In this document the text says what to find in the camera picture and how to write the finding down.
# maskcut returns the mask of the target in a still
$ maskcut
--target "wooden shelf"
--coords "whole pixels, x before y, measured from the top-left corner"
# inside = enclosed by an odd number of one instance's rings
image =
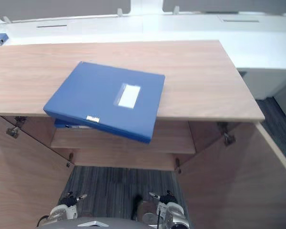
[[[186,121],[157,121],[150,144],[140,143],[96,129],[58,128],[51,143],[53,148],[88,148],[92,152],[195,154]]]
[[[173,154],[103,151],[91,149],[74,150],[73,162],[77,166],[120,167],[174,171]]]

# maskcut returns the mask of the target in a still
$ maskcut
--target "cabinet door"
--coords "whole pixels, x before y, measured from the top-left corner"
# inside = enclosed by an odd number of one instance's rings
[[[240,124],[184,163],[179,184],[196,229],[286,228],[286,159],[260,124]]]
[[[67,160],[0,117],[0,228],[32,229],[57,205],[72,172]]]

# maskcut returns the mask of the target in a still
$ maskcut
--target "wooden desk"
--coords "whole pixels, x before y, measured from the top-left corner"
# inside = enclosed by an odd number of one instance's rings
[[[79,61],[165,74],[150,145],[93,129],[55,130],[42,108]],[[264,116],[219,42],[0,47],[0,115],[3,229],[32,228],[50,211],[71,172],[63,169],[70,152],[75,165],[175,170],[198,229],[286,228],[286,158],[260,123],[246,123]],[[5,134],[15,115],[28,116],[17,139]],[[228,128],[230,146],[215,122],[223,120],[237,122]],[[13,176],[26,189],[12,189]],[[42,195],[41,185],[52,188]],[[20,211],[7,213],[20,195]]]
[[[43,106],[79,61],[164,74],[161,119],[264,119],[218,41],[0,47],[0,115],[45,116]]]

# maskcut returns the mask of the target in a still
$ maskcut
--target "wooden tabletop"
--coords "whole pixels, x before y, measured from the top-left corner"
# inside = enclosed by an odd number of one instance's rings
[[[161,119],[264,119],[219,41],[1,46],[0,115],[46,116],[43,106],[80,61],[164,74]]]

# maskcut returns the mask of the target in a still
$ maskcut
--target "cabinet hinge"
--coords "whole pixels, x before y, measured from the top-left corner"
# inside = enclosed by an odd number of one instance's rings
[[[66,164],[66,167],[70,167],[70,165],[71,165],[71,162],[72,162],[72,159],[73,159],[73,156],[74,156],[74,154],[73,153],[70,153],[69,154],[69,160],[68,160],[68,162],[67,162],[67,164]]]
[[[9,136],[12,136],[13,138],[17,138],[19,136],[18,131],[21,129],[25,121],[27,120],[27,117],[24,116],[16,116],[14,118],[14,121],[16,122],[15,127],[13,128],[8,128],[6,130],[6,134]]]
[[[236,138],[234,135],[228,134],[228,123],[227,122],[218,122],[217,123],[218,129],[221,134],[224,136],[224,144],[229,146],[236,142]]]
[[[175,163],[176,163],[176,170],[177,170],[178,174],[181,174],[179,158],[176,158]]]

